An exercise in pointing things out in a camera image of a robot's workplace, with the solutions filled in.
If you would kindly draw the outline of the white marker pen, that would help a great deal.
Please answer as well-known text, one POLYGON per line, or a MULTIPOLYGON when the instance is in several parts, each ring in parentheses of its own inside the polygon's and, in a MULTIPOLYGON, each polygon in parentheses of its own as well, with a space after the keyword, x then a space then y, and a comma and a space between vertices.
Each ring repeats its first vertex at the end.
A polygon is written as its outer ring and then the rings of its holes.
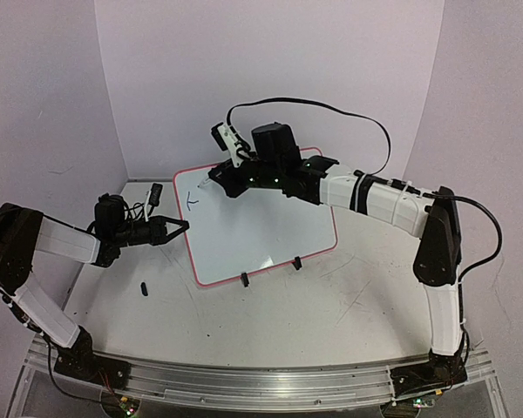
POLYGON ((203 187, 205 187, 205 186, 206 186, 210 181, 211 181, 211 179, 209 179, 209 178, 203 179, 203 180, 198 184, 198 188, 203 188, 203 187))

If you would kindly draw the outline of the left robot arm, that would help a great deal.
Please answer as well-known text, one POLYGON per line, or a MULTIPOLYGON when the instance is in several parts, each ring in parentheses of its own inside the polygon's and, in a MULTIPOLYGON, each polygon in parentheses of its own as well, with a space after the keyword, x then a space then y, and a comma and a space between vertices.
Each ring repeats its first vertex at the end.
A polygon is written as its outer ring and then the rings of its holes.
POLYGON ((189 228, 187 221, 155 213, 156 192, 134 206, 115 194, 100 196, 94 219, 83 229, 39 210, 5 203, 0 207, 0 294, 25 327, 57 349, 58 372, 84 381, 105 372, 89 331, 71 319, 38 278, 47 258, 106 269, 132 246, 164 246, 189 228))

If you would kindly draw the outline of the pink framed whiteboard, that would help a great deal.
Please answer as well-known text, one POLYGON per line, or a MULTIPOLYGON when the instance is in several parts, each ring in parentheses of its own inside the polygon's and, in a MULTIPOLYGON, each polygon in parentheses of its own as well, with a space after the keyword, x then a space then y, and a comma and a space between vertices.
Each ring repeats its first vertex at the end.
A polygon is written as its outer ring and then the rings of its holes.
POLYGON ((194 278, 201 287, 238 280, 332 251, 338 237, 333 210, 289 199, 279 190, 250 189, 231 199, 207 178, 209 166, 173 177, 194 278))

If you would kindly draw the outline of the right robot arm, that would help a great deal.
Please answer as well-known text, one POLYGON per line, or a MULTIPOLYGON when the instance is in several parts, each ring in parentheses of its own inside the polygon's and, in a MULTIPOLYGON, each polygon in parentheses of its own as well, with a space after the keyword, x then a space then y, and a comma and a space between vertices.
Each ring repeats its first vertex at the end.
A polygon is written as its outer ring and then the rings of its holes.
POLYGON ((413 273, 423 285, 431 320, 431 350, 424 363, 390 371, 396 398, 429 393, 465 382, 463 296, 458 283, 461 232, 452 191, 438 196, 397 179, 352 171, 338 160, 302 158, 289 125, 273 123, 253 130, 255 149, 224 122, 211 135, 230 158, 208 173, 226 195, 276 189, 313 205, 349 209, 399 228, 419 240, 413 273))

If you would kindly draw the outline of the blue marker cap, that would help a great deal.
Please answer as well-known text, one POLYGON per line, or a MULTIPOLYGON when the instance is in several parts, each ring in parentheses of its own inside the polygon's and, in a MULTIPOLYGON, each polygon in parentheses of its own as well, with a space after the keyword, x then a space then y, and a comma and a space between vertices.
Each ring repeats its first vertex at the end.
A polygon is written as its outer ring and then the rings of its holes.
POLYGON ((147 285, 145 282, 141 282, 140 283, 140 290, 141 290, 141 293, 144 297, 147 297, 149 292, 148 292, 148 288, 147 288, 147 285))

